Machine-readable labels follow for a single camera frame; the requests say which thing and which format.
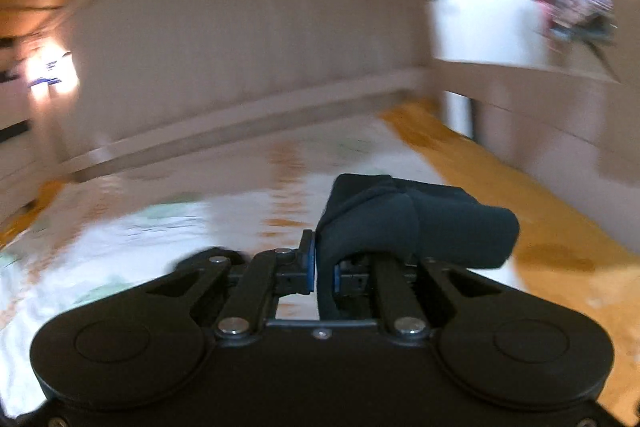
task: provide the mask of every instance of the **mattress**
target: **mattress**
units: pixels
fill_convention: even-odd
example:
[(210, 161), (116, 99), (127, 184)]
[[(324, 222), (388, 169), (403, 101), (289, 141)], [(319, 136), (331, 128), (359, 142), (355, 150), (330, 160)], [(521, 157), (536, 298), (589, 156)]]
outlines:
[[(31, 339), (72, 307), (159, 277), (213, 246), (247, 257), (296, 247), (342, 172), (442, 183), (382, 120), (316, 124), (69, 184), (0, 257), (0, 398), (15, 417), (44, 400)], [(480, 271), (523, 288), (511, 262)], [(280, 300), (278, 318), (317, 319), (315, 296)]]

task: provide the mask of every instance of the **metal bolt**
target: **metal bolt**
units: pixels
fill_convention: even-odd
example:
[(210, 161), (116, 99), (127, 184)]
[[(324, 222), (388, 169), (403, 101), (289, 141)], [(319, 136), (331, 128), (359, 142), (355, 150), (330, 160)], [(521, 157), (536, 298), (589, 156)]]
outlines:
[(332, 330), (327, 328), (316, 328), (311, 332), (311, 335), (319, 341), (326, 341), (331, 338), (332, 333)]
[(427, 327), (424, 320), (416, 317), (400, 317), (394, 322), (394, 328), (401, 335), (417, 335)]
[(249, 331), (249, 322), (242, 317), (227, 317), (218, 323), (218, 329), (228, 335), (242, 335)]
[(69, 424), (62, 418), (52, 418), (47, 423), (47, 427), (69, 427)]

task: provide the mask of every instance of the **black cloth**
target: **black cloth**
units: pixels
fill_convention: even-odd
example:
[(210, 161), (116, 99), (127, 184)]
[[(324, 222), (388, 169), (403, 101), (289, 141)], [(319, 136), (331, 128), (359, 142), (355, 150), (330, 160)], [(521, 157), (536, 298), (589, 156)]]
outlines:
[(334, 266), (351, 255), (390, 253), (404, 263), (433, 258), (466, 268), (497, 268), (519, 232), (510, 210), (481, 204), (459, 187), (342, 174), (316, 230), (320, 317), (340, 318)]

